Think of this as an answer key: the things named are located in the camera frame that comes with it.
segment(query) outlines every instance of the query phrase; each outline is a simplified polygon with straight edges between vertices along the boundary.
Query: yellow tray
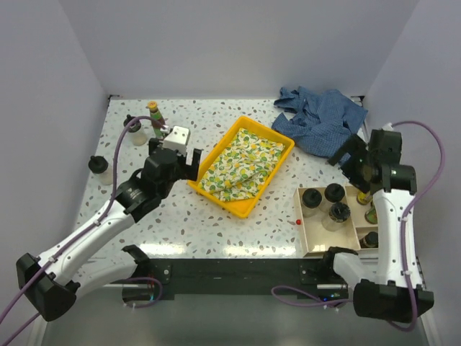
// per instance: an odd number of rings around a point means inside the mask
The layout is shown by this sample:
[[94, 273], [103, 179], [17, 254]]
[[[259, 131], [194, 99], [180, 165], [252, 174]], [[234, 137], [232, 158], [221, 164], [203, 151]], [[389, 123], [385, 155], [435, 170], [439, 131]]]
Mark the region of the yellow tray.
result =
[[[248, 131], [251, 131], [252, 133], [256, 134], [260, 138], [266, 138], [266, 139], [269, 139], [270, 141], [282, 143], [285, 145], [285, 149], [283, 149], [282, 151], [282, 157], [280, 158], [280, 161], [277, 162], [275, 169], [269, 175], [269, 178], [267, 178], [266, 182], [262, 185], [256, 197], [249, 198], [247, 200], [235, 200], [232, 202], [223, 202], [221, 200], [218, 200], [216, 197], [214, 197], [210, 193], [200, 189], [198, 187], [198, 183], [200, 180], [202, 180], [202, 177], [205, 174], [205, 172], [208, 170], [208, 168], [210, 168], [212, 163], [219, 157], [221, 152], [229, 145], [233, 137], [237, 134], [238, 130], [240, 130], [241, 128], [245, 128]], [[277, 173], [279, 168], [282, 166], [283, 161], [285, 161], [285, 159], [288, 157], [288, 154], [293, 149], [293, 146], [295, 146], [295, 142], [292, 139], [285, 137], [284, 135], [281, 135], [280, 133], [274, 130], [271, 130], [270, 128], [267, 128], [266, 126], [263, 126], [260, 123], [257, 123], [256, 121], [250, 119], [249, 117], [240, 117], [232, 125], [229, 131], [224, 135], [223, 139], [221, 139], [220, 142], [216, 145], [216, 147], [211, 151], [211, 153], [207, 156], [207, 158], [202, 162], [202, 164], [200, 165], [199, 176], [198, 176], [197, 181], [196, 182], [189, 181], [189, 185], [192, 187], [192, 189], [196, 190], [199, 194], [204, 195], [206, 198], [212, 200], [213, 202], [220, 205], [224, 209], [229, 210], [232, 214], [238, 216], [239, 218], [248, 218], [248, 215], [253, 210], [254, 206], [258, 202], [258, 199], [261, 197], [262, 193], [264, 192], [266, 187], [271, 182], [275, 173]]]

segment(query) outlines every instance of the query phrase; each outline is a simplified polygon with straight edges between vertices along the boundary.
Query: small bottle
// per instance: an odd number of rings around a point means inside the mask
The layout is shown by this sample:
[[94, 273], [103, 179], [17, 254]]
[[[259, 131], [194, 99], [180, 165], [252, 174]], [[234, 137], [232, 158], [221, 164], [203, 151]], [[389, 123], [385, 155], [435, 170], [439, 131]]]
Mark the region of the small bottle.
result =
[[360, 247], [363, 249], [373, 249], [377, 247], [378, 236], [377, 232], [369, 232], [366, 236], [360, 239]]
[[322, 199], [322, 203], [319, 205], [320, 210], [322, 210], [324, 213], [328, 213], [331, 209], [331, 206], [334, 203], [341, 202], [345, 194], [346, 192], [340, 184], [330, 184], [325, 189], [325, 198]]
[[376, 214], [376, 207], [372, 202], [372, 207], [365, 212], [365, 220], [370, 222], [372, 225], [377, 224], [377, 214]]
[[370, 203], [373, 199], [373, 196], [370, 194], [370, 191], [367, 193], [363, 193], [362, 191], [359, 191], [357, 193], [357, 203], [361, 205], [367, 205]]
[[[123, 122], [123, 126], [125, 127], [128, 125], [132, 119], [134, 119], [134, 117], [127, 114], [127, 118]], [[139, 121], [130, 126], [128, 129], [128, 137], [130, 138], [131, 143], [133, 143], [135, 146], [142, 146], [145, 142], [147, 142], [147, 135]]]
[[88, 168], [103, 185], [112, 184], [112, 167], [103, 156], [92, 156]]
[[158, 110], [158, 105], [157, 102], [155, 101], [150, 101], [147, 104], [147, 108], [149, 109], [149, 112], [151, 113], [151, 118], [157, 121], [152, 122], [152, 127], [153, 127], [153, 132], [156, 134], [156, 137], [158, 139], [163, 139], [164, 138], [164, 133], [160, 131], [161, 125], [165, 125], [165, 119], [162, 117], [160, 111]]
[[317, 189], [307, 189], [303, 193], [302, 211], [304, 218], [314, 216], [318, 211], [318, 206], [322, 201], [322, 194]]
[[344, 226], [349, 217], [351, 210], [347, 205], [341, 202], [334, 203], [328, 214], [322, 219], [322, 226], [327, 231], [337, 231]]

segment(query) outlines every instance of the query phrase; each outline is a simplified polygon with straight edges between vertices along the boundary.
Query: black lid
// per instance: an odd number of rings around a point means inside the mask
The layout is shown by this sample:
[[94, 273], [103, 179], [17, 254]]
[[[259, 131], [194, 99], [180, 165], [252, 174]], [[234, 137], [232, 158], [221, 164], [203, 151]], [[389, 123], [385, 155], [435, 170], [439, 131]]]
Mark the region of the black lid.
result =
[[[128, 123], [134, 118], [135, 117], [132, 117], [131, 115], [127, 114], [127, 118], [123, 122], [123, 126], [128, 125]], [[132, 124], [130, 126], [130, 128], [128, 129], [128, 132], [133, 133], [133, 132], [139, 131], [140, 128], [141, 128], [141, 123], [139, 121], [137, 121], [136, 123], [134, 123], [134, 124]]]
[[365, 241], [367, 242], [367, 245], [368, 246], [374, 246], [376, 245], [377, 246], [377, 240], [378, 240], [378, 237], [377, 237], [377, 232], [369, 232], [366, 236], [365, 236]]
[[92, 156], [88, 162], [88, 168], [95, 174], [104, 173], [109, 163], [103, 156]]
[[317, 208], [322, 201], [322, 194], [317, 189], [307, 189], [303, 193], [303, 205], [308, 208]]
[[344, 222], [351, 215], [351, 210], [347, 205], [341, 202], [334, 203], [330, 209], [330, 216], [335, 218], [336, 221]]
[[346, 192], [340, 184], [333, 183], [327, 186], [325, 189], [325, 198], [332, 203], [336, 203], [342, 200], [345, 194]]

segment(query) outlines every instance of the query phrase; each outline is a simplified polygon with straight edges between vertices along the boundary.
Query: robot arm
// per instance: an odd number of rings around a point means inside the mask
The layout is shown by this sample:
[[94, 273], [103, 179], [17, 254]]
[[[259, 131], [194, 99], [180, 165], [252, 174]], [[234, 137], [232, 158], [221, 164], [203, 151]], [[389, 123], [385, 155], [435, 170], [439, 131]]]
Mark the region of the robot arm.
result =
[[[349, 154], [348, 161], [341, 167], [344, 175], [362, 192], [372, 193], [378, 218], [379, 259], [374, 275], [367, 271], [356, 252], [330, 248], [319, 270], [335, 272], [354, 290], [357, 315], [410, 322], [412, 311], [408, 290], [415, 293], [418, 316], [434, 305], [434, 294], [423, 290], [417, 268], [413, 209], [406, 216], [404, 238], [400, 233], [403, 212], [416, 193], [414, 168], [400, 164], [401, 145], [400, 133], [373, 130], [368, 148], [362, 139], [352, 136], [328, 161], [336, 164], [343, 155]], [[404, 267], [408, 268], [407, 272], [403, 271]], [[406, 282], [408, 274], [411, 288]]]
[[[26, 297], [46, 321], [52, 321], [66, 313], [75, 302], [77, 291], [79, 296], [82, 296], [101, 285], [132, 275], [136, 264], [130, 257], [130, 265], [122, 263], [118, 266], [114, 263], [117, 268], [97, 268], [90, 281], [79, 283], [72, 280], [81, 266], [107, 242], [157, 208], [161, 201], [168, 197], [177, 180], [197, 179], [201, 151], [195, 149], [192, 164], [186, 164], [189, 137], [189, 129], [175, 126], [162, 141], [151, 139], [149, 157], [144, 167], [135, 171], [128, 181], [117, 188], [115, 200], [106, 218], [98, 222], [109, 201], [93, 218], [39, 257], [25, 254], [19, 258], [16, 266], [20, 288], [24, 287], [45, 263], [52, 262], [25, 292]], [[90, 232], [73, 243], [57, 260], [53, 259], [53, 255], [61, 247], [93, 223], [95, 227]]]

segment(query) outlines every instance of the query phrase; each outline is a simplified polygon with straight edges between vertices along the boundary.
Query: speckled white surface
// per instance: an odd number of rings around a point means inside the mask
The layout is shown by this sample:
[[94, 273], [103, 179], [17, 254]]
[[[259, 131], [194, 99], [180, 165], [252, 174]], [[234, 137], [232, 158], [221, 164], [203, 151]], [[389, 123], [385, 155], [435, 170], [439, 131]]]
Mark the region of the speckled white surface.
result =
[[[148, 100], [113, 99], [102, 130], [97, 155], [112, 160], [117, 138], [127, 114], [148, 115]], [[168, 125], [189, 127], [190, 148], [203, 149], [202, 160], [232, 126], [246, 115], [269, 126], [281, 110], [273, 99], [165, 99], [157, 100]], [[150, 124], [144, 128], [153, 136]], [[119, 157], [119, 183], [141, 168], [147, 144], [135, 147], [123, 141]], [[247, 219], [236, 218], [193, 192], [185, 181], [174, 185], [170, 196], [140, 223], [104, 246], [94, 259], [116, 258], [125, 245], [136, 244], [150, 257], [302, 257], [292, 196], [296, 187], [321, 187], [346, 183], [336, 167], [294, 148]], [[78, 224], [94, 215], [109, 198], [111, 187], [90, 176]]]

